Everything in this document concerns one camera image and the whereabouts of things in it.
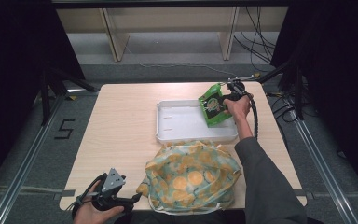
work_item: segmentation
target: yellow floral fabric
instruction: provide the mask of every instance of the yellow floral fabric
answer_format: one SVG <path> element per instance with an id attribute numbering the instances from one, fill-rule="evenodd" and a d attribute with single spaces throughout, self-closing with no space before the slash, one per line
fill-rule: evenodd
<path id="1" fill-rule="evenodd" d="M 136 192 L 155 210 L 180 214 L 231 205 L 241 168 L 225 148 L 192 141 L 163 146 L 145 172 Z"/>

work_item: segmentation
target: gray carpet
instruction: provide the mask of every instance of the gray carpet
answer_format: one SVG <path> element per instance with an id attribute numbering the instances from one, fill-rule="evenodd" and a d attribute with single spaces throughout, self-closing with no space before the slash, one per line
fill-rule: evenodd
<path id="1" fill-rule="evenodd" d="M 241 77 L 250 76 L 257 71 L 249 64 L 210 66 L 213 69 Z M 267 65 L 258 67 L 265 70 L 271 69 Z M 140 65 L 82 65 L 82 69 L 89 83 L 97 87 L 104 83 L 225 81 L 228 77 L 233 77 L 230 74 L 215 72 L 210 68 L 189 66 L 145 68 Z M 278 81 L 279 77 L 268 81 L 264 85 L 265 91 L 277 91 Z M 7 218 L 7 223 L 71 223 L 69 213 L 60 210 L 59 201 L 55 199 L 55 196 L 57 190 L 63 189 L 66 184 L 96 98 L 95 95 L 81 95 L 77 96 L 75 100 L 63 102 L 24 183 L 24 187 L 27 188 L 21 191 Z M 276 100 L 276 97 L 268 98 L 271 105 Z M 283 106 L 283 102 L 279 101 L 272 110 L 281 106 Z M 315 114 L 311 106 L 305 107 L 304 110 L 307 114 Z M 358 178 L 356 173 L 345 159 L 337 155 L 337 144 L 323 121 L 307 114 L 305 114 L 305 121 L 312 136 L 318 143 L 340 186 L 351 195 L 349 200 L 358 215 Z M 21 132 L 21 137 L 0 170 L 0 198 L 33 143 L 40 128 L 41 119 L 41 103 L 36 102 L 28 123 Z M 67 121 L 64 124 L 64 128 L 73 129 L 73 132 L 69 139 L 56 139 L 56 137 L 66 136 L 66 133 L 59 131 L 64 119 L 74 119 L 74 121 Z M 282 126 L 289 154 L 303 189 L 314 195 L 306 207 L 309 217 L 324 223 L 343 223 L 336 205 L 329 197 L 324 182 L 298 133 L 296 124 L 285 122 L 282 119 L 278 119 L 278 122 Z"/>

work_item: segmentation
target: hand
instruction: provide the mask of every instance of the hand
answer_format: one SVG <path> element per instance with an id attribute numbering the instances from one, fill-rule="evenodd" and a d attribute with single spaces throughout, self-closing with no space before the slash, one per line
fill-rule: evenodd
<path id="1" fill-rule="evenodd" d="M 239 118 L 246 118 L 251 108 L 249 97 L 253 97 L 253 95 L 250 94 L 249 96 L 242 96 L 238 101 L 230 101 L 226 99 L 223 101 L 223 104 L 227 105 L 228 107 L 228 111 L 226 112 L 230 113 L 235 120 Z"/>
<path id="2" fill-rule="evenodd" d="M 100 181 L 97 181 L 91 189 L 89 190 L 89 193 L 93 192 L 95 188 L 98 186 Z M 107 211 L 99 211 L 97 210 L 92 203 L 90 202 L 92 198 L 85 197 L 83 200 L 83 205 L 80 206 L 80 208 L 77 210 L 74 223 L 75 224 L 102 224 L 106 222 L 109 218 L 114 217 L 118 214 L 120 214 L 123 210 L 123 206 L 117 206 L 113 207 Z"/>
<path id="3" fill-rule="evenodd" d="M 225 112 L 230 113 L 234 118 L 240 140 L 253 136 L 248 120 L 246 119 L 251 108 L 249 97 L 253 97 L 253 95 L 242 96 L 238 101 L 230 101 L 228 99 L 223 101 L 223 104 L 228 107 L 228 111 Z"/>

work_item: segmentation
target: black cable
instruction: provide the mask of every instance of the black cable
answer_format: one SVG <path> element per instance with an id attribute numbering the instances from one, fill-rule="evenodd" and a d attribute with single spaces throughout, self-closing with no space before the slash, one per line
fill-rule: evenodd
<path id="1" fill-rule="evenodd" d="M 287 107 L 287 106 L 291 106 L 291 107 L 293 107 L 293 105 L 295 105 L 295 104 L 283 105 L 283 106 L 281 106 L 279 109 L 277 109 L 277 110 L 273 111 L 273 112 L 272 112 L 272 114 L 276 114 L 278 111 L 280 111 L 280 110 L 284 109 L 284 108 L 285 108 L 285 107 Z"/>
<path id="2" fill-rule="evenodd" d="M 255 51 L 254 49 L 251 49 L 249 47 L 247 47 L 246 45 L 244 45 L 242 42 L 240 42 L 240 40 L 234 36 L 234 39 L 237 40 L 237 42 L 246 50 L 250 51 L 251 53 L 253 53 L 255 56 L 257 56 L 258 58 L 260 58 L 261 60 L 263 60 L 265 63 L 269 63 L 269 58 L 267 58 L 266 56 L 262 55 L 261 53 Z"/>
<path id="3" fill-rule="evenodd" d="M 257 44 L 257 45 L 264 46 L 264 44 L 262 44 L 262 43 L 254 42 L 253 40 L 249 39 L 248 37 L 245 36 L 245 34 L 243 32 L 241 32 L 241 35 L 243 36 L 243 38 L 245 40 L 247 40 L 247 41 L 249 41 L 251 43 L 253 42 L 253 43 Z M 275 49 L 274 47 L 269 46 L 269 45 L 266 45 L 266 47 L 269 48 L 269 49 Z"/>
<path id="4" fill-rule="evenodd" d="M 283 117 L 284 114 L 286 114 L 287 112 L 292 111 L 292 110 L 295 110 L 295 108 L 294 108 L 293 106 L 291 106 L 290 108 L 285 109 L 285 110 L 284 110 L 278 117 L 276 117 L 275 119 L 278 119 L 278 118 L 280 118 L 280 117 Z"/>
<path id="5" fill-rule="evenodd" d="M 290 112 L 290 111 L 292 111 L 292 110 L 287 110 L 287 111 L 284 111 L 284 112 L 282 113 L 282 120 L 283 120 L 284 122 L 286 122 L 286 123 L 291 123 L 291 122 L 294 122 L 294 121 L 298 120 L 298 115 L 297 115 L 297 113 L 296 113 L 296 117 L 293 118 L 293 119 L 291 119 L 291 120 L 286 119 L 286 118 L 284 117 L 288 112 Z"/>
<path id="6" fill-rule="evenodd" d="M 270 45 L 275 46 L 275 44 L 269 42 L 269 41 L 261 34 L 261 29 L 260 29 L 260 31 L 259 31 L 259 28 L 258 28 L 258 27 L 260 26 L 259 24 L 260 24 L 260 12 L 261 12 L 261 9 L 259 9 L 259 8 L 260 8 L 260 7 L 257 7 L 257 18 L 258 18 L 258 25 L 257 25 L 257 26 L 255 25 L 255 22 L 254 22 L 254 20 L 253 20 L 251 14 L 250 14 L 250 12 L 249 12 L 248 7 L 246 7 L 246 11 L 248 12 L 249 18 L 251 19 L 251 22 L 252 22 L 252 24 L 253 24 L 255 30 L 256 30 L 257 33 L 259 34 L 260 38 L 261 38 L 261 39 L 264 39 L 264 40 L 265 40 L 266 42 L 268 42 Z"/>

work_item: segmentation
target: wire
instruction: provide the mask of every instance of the wire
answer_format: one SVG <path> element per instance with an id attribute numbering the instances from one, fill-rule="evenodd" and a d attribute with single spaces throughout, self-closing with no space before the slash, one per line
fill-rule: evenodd
<path id="1" fill-rule="evenodd" d="M 269 46 L 269 45 L 264 45 L 263 43 L 258 43 L 258 42 L 255 42 L 255 41 L 249 39 L 248 37 L 245 36 L 245 34 L 244 34 L 243 32 L 241 32 L 241 35 L 243 36 L 244 39 L 246 39 L 246 40 L 249 41 L 249 42 L 253 42 L 253 43 L 255 43 L 256 45 L 266 46 L 267 48 L 275 49 L 275 47 L 272 47 L 272 46 Z"/>
<path id="2" fill-rule="evenodd" d="M 252 25 L 253 25 L 254 28 L 255 28 L 254 40 L 253 40 L 253 41 L 250 40 L 251 43 L 252 43 L 251 49 L 249 50 L 248 48 L 246 48 L 246 49 L 248 49 L 248 50 L 251 52 L 251 64 L 252 64 L 252 67 L 253 67 L 254 69 L 260 71 L 260 72 L 269 72 L 269 71 L 264 71 L 264 70 L 262 70 L 262 69 L 257 68 L 257 67 L 255 66 L 254 62 L 253 62 L 253 54 L 255 54 L 257 57 L 259 57 L 260 59 L 262 59 L 262 60 L 265 61 L 266 63 L 270 63 L 271 59 L 270 59 L 269 56 L 272 57 L 272 53 L 271 53 L 271 51 L 269 51 L 269 46 L 267 47 L 267 43 L 270 43 L 270 42 L 267 41 L 267 39 L 261 34 L 261 25 L 260 25 L 261 7 L 257 7 L 257 25 L 255 24 L 255 21 L 254 21 L 254 19 L 252 18 L 251 14 L 250 14 L 250 12 L 249 12 L 248 7 L 246 7 L 246 11 L 247 11 L 247 13 L 248 13 L 249 18 L 250 18 L 251 21 L 252 21 Z M 262 44 L 257 43 L 257 42 L 255 41 L 257 35 L 260 36 L 260 39 L 261 39 L 261 41 L 262 41 Z M 255 44 L 258 44 L 258 45 L 263 46 L 264 51 L 266 52 L 267 57 L 266 57 L 266 56 L 262 56 L 260 53 L 254 51 L 254 45 L 255 45 Z"/>
<path id="3" fill-rule="evenodd" d="M 255 56 L 257 56 L 258 58 L 260 58 L 261 60 L 263 60 L 265 63 L 269 63 L 269 58 L 267 58 L 266 56 L 262 55 L 261 53 L 255 51 L 254 49 L 251 49 L 249 47 L 247 47 L 246 45 L 244 45 L 242 42 L 240 42 L 240 40 L 234 36 L 234 39 L 237 40 L 237 42 L 244 48 L 247 49 L 248 51 L 250 51 L 251 53 L 253 53 Z"/>

